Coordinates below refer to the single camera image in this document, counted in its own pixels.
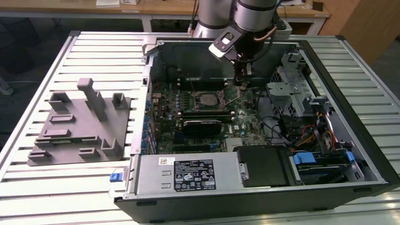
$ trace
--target power supply label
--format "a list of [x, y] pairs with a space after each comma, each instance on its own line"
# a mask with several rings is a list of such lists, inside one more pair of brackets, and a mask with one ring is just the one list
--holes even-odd
[[174, 161], [174, 191], [204, 191], [216, 189], [212, 159]]

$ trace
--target open computer chassis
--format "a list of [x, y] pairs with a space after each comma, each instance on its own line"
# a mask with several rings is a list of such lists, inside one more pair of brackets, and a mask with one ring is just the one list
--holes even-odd
[[[273, 43], [253, 65], [260, 76], [240, 87], [224, 62], [194, 48], [209, 43], [162, 39], [148, 54], [140, 151], [114, 199], [133, 220], [328, 210], [396, 188], [397, 173], [308, 42]], [[222, 75], [198, 74], [204, 67]]]

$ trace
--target robotic arm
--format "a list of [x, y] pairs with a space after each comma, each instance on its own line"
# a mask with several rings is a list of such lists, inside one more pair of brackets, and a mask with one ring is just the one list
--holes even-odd
[[277, 29], [273, 20], [277, 5], [276, 0], [200, 0], [194, 36], [216, 38], [209, 51], [232, 62], [237, 86], [252, 76], [250, 65], [270, 48], [268, 45], [264, 53], [258, 53]]

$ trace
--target slotted metal surface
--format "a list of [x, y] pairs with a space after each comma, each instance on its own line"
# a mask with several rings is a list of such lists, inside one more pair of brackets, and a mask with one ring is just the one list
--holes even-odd
[[[184, 34], [168, 34], [184, 37]], [[81, 77], [94, 80], [93, 88], [104, 97], [122, 92], [130, 97], [130, 114], [125, 141], [125, 159], [134, 130], [134, 110], [144, 65], [141, 45], [148, 37], [165, 34], [82, 32], [69, 37], [49, 70], [38, 93], [1, 152], [0, 219], [1, 224], [136, 224], [113, 204], [124, 183], [109, 184], [109, 174], [128, 166], [128, 160], [70, 165], [29, 167], [25, 162], [50, 109], [46, 100], [52, 91], [65, 91], [70, 98], [82, 98], [76, 89]], [[400, 173], [400, 107], [381, 81], [334, 37], [293, 36], [309, 41], [374, 141]], [[257, 217], [213, 219], [176, 224], [398, 224], [400, 192], [357, 199], [334, 210], [298, 212]]]

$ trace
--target motherboard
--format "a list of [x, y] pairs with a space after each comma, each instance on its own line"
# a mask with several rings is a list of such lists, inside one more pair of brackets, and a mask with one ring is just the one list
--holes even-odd
[[258, 88], [244, 90], [226, 80], [153, 87], [157, 154], [226, 152], [269, 143], [257, 116]]

